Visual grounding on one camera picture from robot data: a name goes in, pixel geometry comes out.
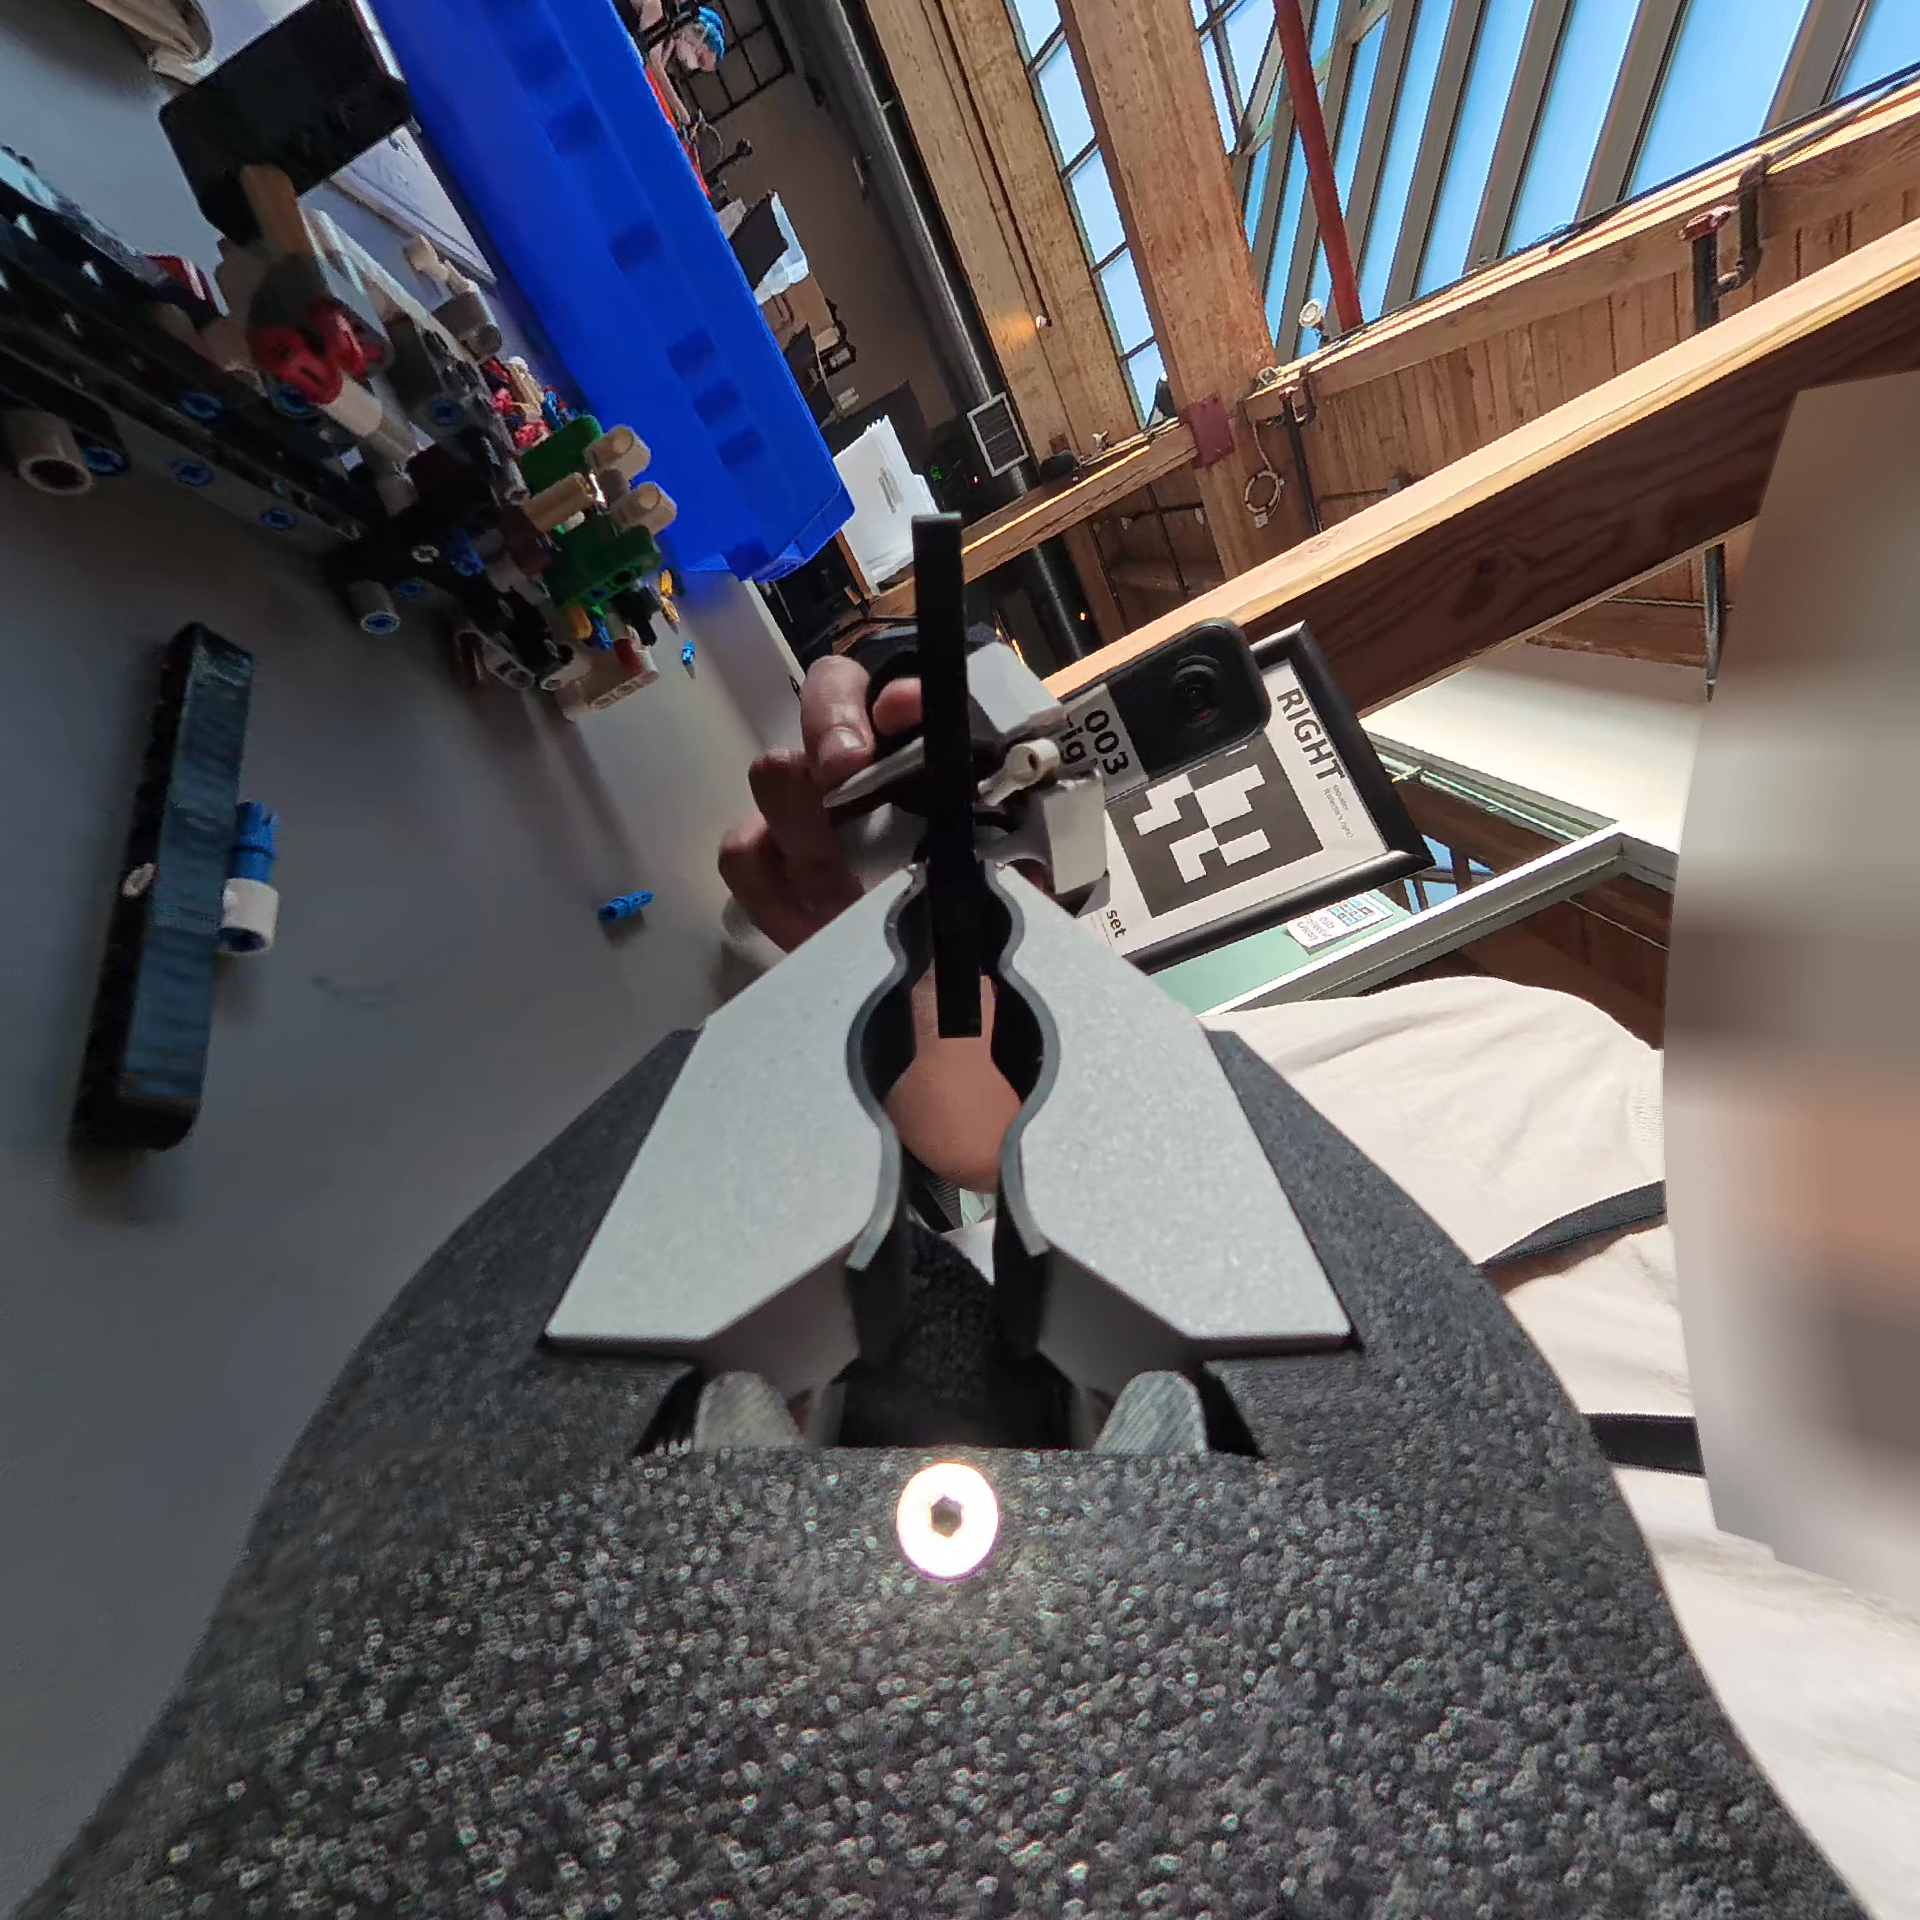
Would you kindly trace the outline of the person's right forearm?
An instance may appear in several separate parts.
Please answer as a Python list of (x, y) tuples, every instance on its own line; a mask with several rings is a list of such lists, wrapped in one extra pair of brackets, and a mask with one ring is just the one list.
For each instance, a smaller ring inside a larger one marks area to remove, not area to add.
[(953, 1188), (992, 1193), (1004, 1139), (1021, 1094), (995, 1064), (995, 989), (979, 989), (979, 1032), (942, 1037), (940, 996), (923, 974), (909, 1000), (912, 1058), (882, 1097), (902, 1148)]

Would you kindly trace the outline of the person's pale shirt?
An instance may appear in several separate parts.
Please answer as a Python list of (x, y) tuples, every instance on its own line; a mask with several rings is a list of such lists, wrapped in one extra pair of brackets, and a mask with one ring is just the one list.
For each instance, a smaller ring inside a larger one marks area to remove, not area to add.
[[(1470, 1259), (1665, 1177), (1663, 1058), (1586, 1000), (1493, 977), (1207, 1020)], [(1665, 1224), (1497, 1281), (1582, 1412), (1692, 1414)], [(1917, 1914), (1915, 1612), (1724, 1532), (1695, 1477), (1615, 1487), (1740, 1740), (1872, 1916)]]

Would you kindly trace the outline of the metal-edged green panel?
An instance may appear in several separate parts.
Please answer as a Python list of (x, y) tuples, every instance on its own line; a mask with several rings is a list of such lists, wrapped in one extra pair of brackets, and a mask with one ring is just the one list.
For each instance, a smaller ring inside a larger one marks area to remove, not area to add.
[(1459, 885), (1450, 898), (1411, 913), (1381, 911), (1354, 925), (1362, 897), (1315, 911), (1315, 921), (1344, 925), (1320, 946), (1308, 948), (1296, 934), (1272, 928), (1156, 973), (1153, 981), (1176, 1004), (1204, 1016), (1359, 996), (1603, 885), (1632, 882), (1669, 901), (1675, 880), (1674, 851), (1606, 825), (1574, 838), (1549, 838), (1519, 865)]

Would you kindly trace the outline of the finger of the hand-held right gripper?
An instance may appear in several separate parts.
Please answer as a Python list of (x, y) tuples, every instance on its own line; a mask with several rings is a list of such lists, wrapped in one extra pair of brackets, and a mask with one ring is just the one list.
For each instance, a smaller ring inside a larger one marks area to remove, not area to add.
[(1062, 909), (1085, 909), (1107, 885), (1105, 787), (1046, 781), (979, 809), (979, 858), (1014, 868)]
[(970, 744), (979, 753), (1008, 753), (1068, 728), (1064, 705), (1004, 640), (967, 653), (965, 693)]

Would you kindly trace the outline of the long black lego beam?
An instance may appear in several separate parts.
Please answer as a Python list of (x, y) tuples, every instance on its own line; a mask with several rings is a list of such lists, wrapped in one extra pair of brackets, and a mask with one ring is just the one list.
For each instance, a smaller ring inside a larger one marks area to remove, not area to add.
[(254, 659), (202, 622), (159, 651), (70, 1139), (169, 1151), (207, 1070)]

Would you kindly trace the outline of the partly built lego chassis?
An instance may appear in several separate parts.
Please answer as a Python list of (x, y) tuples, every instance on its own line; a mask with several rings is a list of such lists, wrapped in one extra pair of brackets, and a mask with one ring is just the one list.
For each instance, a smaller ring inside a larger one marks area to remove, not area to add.
[(441, 626), (461, 678), (565, 719), (659, 678), (680, 622), (659, 537), (678, 506), (628, 426), (575, 419), (516, 451), (482, 362), (478, 286), (423, 239), (422, 302), (289, 186), (249, 168), (266, 232), (214, 277), (137, 253), (4, 151), (4, 457), (75, 499), (131, 469), (318, 555), (348, 618)]

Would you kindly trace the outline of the pile of small lego pieces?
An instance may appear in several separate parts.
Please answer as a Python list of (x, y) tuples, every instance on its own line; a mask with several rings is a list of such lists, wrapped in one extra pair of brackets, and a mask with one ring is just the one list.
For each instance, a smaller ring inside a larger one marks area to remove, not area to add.
[(575, 420), (575, 408), (517, 354), (482, 361), (482, 374), (489, 387), (491, 412), (516, 452), (532, 451)]

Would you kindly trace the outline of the red pipe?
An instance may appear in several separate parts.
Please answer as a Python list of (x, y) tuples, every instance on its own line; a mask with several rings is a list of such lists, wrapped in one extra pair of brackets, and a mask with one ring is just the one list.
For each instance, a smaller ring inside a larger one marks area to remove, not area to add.
[(1329, 274), (1332, 312), (1339, 334), (1351, 334), (1362, 326), (1363, 314), (1308, 27), (1297, 3), (1276, 3), (1274, 6), (1287, 103), (1302, 145), (1318, 240)]

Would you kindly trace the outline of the wooden support post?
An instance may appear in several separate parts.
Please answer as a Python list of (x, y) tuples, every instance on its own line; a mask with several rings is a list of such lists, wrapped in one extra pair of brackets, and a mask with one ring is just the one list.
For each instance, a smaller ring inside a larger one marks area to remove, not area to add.
[(1107, 162), (1124, 239), (1176, 410), (1200, 417), (1198, 466), (1217, 566), (1235, 577), (1287, 538), (1260, 524), (1263, 459), (1242, 400), (1272, 342), (1252, 277), (1228, 156), (1185, 3), (1064, 3), (1068, 49)]

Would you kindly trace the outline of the black lego axle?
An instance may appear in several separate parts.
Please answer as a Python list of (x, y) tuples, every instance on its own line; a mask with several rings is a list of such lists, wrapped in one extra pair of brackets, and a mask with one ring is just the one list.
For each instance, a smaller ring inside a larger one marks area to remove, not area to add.
[(913, 520), (913, 580), (923, 744), (923, 914), (942, 1041), (983, 1031), (983, 906), (973, 851), (973, 766), (964, 607), (964, 537), (955, 514)]

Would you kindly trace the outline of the white paper sheets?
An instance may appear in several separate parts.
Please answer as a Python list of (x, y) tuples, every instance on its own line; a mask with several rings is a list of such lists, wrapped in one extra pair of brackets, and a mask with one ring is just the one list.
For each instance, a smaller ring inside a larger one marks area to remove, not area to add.
[(851, 504), (837, 534), (863, 587), (887, 588), (912, 568), (913, 522), (938, 513), (927, 481), (912, 466), (886, 414), (837, 451), (831, 466)]

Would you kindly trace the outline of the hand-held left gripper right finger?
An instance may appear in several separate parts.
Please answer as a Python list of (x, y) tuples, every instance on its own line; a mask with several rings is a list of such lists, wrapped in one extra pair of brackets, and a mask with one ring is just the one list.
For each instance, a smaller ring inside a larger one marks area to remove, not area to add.
[(998, 1159), (1008, 1343), (1062, 1375), (1183, 1375), (1354, 1339), (1212, 1035), (1036, 886), (1005, 932), (992, 1058), (1020, 1092)]

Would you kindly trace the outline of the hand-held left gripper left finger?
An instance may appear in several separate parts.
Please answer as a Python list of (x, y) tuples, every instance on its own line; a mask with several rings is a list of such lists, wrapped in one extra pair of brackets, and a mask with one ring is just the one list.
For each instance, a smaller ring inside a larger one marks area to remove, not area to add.
[(837, 1375), (860, 1350), (849, 1276), (899, 1213), (899, 1139), (860, 1043), (906, 983), (877, 882), (698, 1031), (543, 1339), (708, 1375)]

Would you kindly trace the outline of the thick wooden beam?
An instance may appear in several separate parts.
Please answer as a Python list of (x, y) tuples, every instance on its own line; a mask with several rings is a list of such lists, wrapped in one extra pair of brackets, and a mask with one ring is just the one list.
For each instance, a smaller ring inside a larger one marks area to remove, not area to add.
[(1915, 372), (1908, 223), (1047, 678), (1062, 703), (1183, 625), (1306, 622), (1372, 714), (1757, 518), (1797, 396)]

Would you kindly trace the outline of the black flat panel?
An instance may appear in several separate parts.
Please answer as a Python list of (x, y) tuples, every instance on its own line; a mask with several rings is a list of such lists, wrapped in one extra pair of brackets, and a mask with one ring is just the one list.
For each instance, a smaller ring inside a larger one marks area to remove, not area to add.
[(366, 9), (309, 3), (166, 103), (157, 124), (206, 223), (248, 245), (260, 223), (241, 190), (246, 168), (276, 171), (306, 195), (411, 117)]

